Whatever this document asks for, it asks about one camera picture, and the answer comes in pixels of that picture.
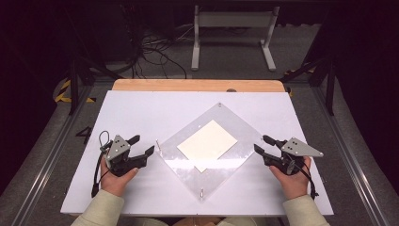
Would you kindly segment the clear acrylic frame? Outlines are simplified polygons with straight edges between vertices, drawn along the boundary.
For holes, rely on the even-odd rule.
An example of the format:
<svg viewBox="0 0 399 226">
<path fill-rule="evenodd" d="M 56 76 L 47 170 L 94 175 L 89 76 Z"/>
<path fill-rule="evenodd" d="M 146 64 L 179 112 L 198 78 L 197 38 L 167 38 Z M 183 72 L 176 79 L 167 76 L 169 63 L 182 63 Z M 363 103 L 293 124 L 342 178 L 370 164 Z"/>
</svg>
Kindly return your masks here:
<svg viewBox="0 0 399 226">
<path fill-rule="evenodd" d="M 214 120 L 237 139 L 237 143 L 220 156 L 209 169 L 199 172 L 177 148 L 202 126 Z M 222 103 L 217 103 L 163 142 L 159 154 L 176 176 L 200 201 L 211 196 L 253 154 L 261 134 Z"/>
</svg>

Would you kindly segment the person's right hand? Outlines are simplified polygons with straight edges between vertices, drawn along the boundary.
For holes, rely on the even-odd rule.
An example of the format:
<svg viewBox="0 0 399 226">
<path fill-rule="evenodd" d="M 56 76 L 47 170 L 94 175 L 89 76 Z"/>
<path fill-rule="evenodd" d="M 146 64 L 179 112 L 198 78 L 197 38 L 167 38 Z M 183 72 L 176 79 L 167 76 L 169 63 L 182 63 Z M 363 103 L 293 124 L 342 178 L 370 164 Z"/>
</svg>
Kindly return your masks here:
<svg viewBox="0 0 399 226">
<path fill-rule="evenodd" d="M 269 168 L 278 179 L 287 201 L 308 194 L 308 175 L 311 167 L 311 159 L 308 156 L 304 156 L 304 164 L 303 172 L 294 175 L 285 175 L 275 166 Z"/>
</svg>

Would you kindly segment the black metal stand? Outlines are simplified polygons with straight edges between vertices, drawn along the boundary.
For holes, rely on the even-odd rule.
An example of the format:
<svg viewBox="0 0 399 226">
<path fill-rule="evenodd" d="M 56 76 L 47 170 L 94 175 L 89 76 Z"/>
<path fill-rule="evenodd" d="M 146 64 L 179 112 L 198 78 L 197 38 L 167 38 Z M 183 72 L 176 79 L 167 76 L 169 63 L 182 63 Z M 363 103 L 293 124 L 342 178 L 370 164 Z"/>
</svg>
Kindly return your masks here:
<svg viewBox="0 0 399 226">
<path fill-rule="evenodd" d="M 84 87 L 92 86 L 95 82 L 94 72 L 90 68 L 94 68 L 100 75 L 114 80 L 121 79 L 121 76 L 105 67 L 99 43 L 95 39 L 85 9 L 81 6 L 69 5 L 62 6 L 61 12 L 64 19 L 62 28 L 64 34 L 61 38 L 71 61 L 69 71 L 72 93 L 70 114 L 73 115 L 82 103 L 79 97 L 79 82 L 82 81 Z"/>
<path fill-rule="evenodd" d="M 324 80 L 327 80 L 325 106 L 327 112 L 333 116 L 333 95 L 335 88 L 335 66 L 331 57 L 323 57 L 309 62 L 292 72 L 288 71 L 279 81 L 286 83 L 295 79 L 307 71 L 314 69 L 313 74 L 308 80 L 311 87 L 319 87 Z"/>
</svg>

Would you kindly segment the white board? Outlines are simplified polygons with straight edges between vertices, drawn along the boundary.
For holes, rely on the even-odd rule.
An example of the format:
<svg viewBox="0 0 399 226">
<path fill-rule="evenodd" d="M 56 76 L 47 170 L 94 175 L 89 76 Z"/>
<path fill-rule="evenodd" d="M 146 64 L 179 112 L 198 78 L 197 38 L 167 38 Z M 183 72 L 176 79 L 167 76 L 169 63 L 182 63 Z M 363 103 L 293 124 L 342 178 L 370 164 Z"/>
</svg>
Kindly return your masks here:
<svg viewBox="0 0 399 226">
<path fill-rule="evenodd" d="M 262 136 L 267 153 L 279 149 L 263 135 L 284 140 L 304 137 L 285 92 L 109 91 L 62 204 L 64 214 L 80 214 L 91 201 L 100 147 L 108 137 L 140 135 L 134 155 L 154 146 L 145 168 L 127 186 L 123 214 L 142 217 L 282 216 L 279 182 L 254 152 L 211 196 L 200 201 L 159 154 L 160 145 L 217 103 L 226 105 Z"/>
</svg>

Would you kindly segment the cream paper sheet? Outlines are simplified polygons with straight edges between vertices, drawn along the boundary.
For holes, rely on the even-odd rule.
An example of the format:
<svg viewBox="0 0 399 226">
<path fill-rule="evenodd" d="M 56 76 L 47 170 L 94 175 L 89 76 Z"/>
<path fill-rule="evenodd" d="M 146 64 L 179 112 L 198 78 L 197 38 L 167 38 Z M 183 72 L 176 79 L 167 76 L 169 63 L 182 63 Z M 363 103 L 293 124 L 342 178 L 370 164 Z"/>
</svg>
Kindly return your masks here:
<svg viewBox="0 0 399 226">
<path fill-rule="evenodd" d="M 177 148 L 199 172 L 204 172 L 236 143 L 235 137 L 211 120 Z"/>
</svg>

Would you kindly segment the person's left hand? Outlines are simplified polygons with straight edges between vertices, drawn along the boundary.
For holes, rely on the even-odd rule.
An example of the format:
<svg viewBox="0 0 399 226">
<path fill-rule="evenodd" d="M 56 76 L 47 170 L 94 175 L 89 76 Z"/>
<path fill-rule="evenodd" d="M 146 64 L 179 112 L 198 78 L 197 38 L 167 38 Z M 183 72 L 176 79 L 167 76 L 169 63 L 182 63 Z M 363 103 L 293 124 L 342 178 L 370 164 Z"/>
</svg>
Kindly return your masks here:
<svg viewBox="0 0 399 226">
<path fill-rule="evenodd" d="M 125 187 L 128 183 L 137 175 L 138 169 L 134 168 L 118 177 L 112 174 L 106 163 L 105 159 L 102 158 L 101 161 L 101 189 L 111 193 L 115 196 L 122 197 L 125 191 Z"/>
</svg>

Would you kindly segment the aluminium floor rail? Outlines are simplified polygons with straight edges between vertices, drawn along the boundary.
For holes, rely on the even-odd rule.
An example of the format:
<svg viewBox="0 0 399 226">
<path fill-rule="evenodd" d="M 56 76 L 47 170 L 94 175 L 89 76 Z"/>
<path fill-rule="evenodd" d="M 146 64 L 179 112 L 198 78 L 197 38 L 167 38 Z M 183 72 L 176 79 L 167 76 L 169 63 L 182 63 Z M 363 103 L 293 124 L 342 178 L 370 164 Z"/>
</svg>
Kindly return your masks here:
<svg viewBox="0 0 399 226">
<path fill-rule="evenodd" d="M 343 162 L 348 170 L 348 173 L 354 183 L 356 190 L 359 193 L 363 205 L 369 215 L 374 226 L 391 226 L 386 216 L 384 215 L 380 205 L 378 204 L 375 193 L 373 192 L 366 175 L 353 154 L 350 147 L 346 144 L 341 128 L 334 116 L 331 116 L 327 110 L 325 103 L 325 96 L 319 88 L 311 89 L 317 103 L 320 105 L 328 125 L 332 130 L 334 138 L 339 146 L 339 152 Z"/>
<path fill-rule="evenodd" d="M 91 93 L 92 86 L 83 86 L 78 97 L 78 104 L 75 110 L 69 115 L 64 121 L 59 133 L 57 134 L 56 141 L 52 146 L 45 162 L 42 164 L 38 175 L 35 177 L 35 181 L 31 186 L 28 194 L 26 195 L 18 214 L 11 223 L 11 226 L 25 226 L 28 219 L 30 218 L 43 189 L 46 187 L 48 180 L 56 166 L 56 162 L 60 157 L 61 151 L 65 146 L 67 136 L 72 129 L 74 122 L 76 121 L 81 109 L 86 102 L 87 97 Z"/>
</svg>

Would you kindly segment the white metal stand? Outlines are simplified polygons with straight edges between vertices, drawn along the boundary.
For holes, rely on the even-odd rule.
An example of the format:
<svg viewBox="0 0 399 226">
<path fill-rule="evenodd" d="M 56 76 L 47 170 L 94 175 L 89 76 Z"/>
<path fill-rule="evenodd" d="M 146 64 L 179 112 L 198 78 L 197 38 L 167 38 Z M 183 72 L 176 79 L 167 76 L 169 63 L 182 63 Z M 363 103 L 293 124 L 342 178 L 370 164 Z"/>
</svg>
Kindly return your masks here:
<svg viewBox="0 0 399 226">
<path fill-rule="evenodd" d="M 271 55 L 269 44 L 279 17 L 279 7 L 267 11 L 257 12 L 227 12 L 201 11 L 199 6 L 194 10 L 194 45 L 191 60 L 191 70 L 197 71 L 200 67 L 200 28 L 201 27 L 244 27 L 264 28 L 265 38 L 260 40 L 263 56 L 268 70 L 274 72 L 277 67 Z"/>
</svg>

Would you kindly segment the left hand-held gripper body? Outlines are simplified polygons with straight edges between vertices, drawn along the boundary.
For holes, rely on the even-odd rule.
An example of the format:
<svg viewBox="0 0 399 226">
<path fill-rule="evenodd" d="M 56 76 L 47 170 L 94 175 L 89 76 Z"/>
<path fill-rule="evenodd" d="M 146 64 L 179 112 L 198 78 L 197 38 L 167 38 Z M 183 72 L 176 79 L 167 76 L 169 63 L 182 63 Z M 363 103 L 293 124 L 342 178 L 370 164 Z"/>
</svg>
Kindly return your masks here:
<svg viewBox="0 0 399 226">
<path fill-rule="evenodd" d="M 148 157 L 143 154 L 129 155 L 132 146 L 126 139 L 116 135 L 113 140 L 100 147 L 105 163 L 112 174 L 121 177 L 134 168 L 141 169 L 147 166 Z"/>
</svg>

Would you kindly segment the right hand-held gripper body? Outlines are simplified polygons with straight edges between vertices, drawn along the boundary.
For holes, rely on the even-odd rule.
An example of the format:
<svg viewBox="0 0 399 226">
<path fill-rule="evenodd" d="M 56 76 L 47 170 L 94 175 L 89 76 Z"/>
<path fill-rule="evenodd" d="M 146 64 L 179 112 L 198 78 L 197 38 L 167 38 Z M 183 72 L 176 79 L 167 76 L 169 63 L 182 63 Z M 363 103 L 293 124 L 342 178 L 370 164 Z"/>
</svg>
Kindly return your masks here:
<svg viewBox="0 0 399 226">
<path fill-rule="evenodd" d="M 322 152 L 295 137 L 285 141 L 286 143 L 280 149 L 280 157 L 273 155 L 272 159 L 263 158 L 266 166 L 275 166 L 285 175 L 297 174 L 304 167 L 304 156 L 324 156 Z"/>
</svg>

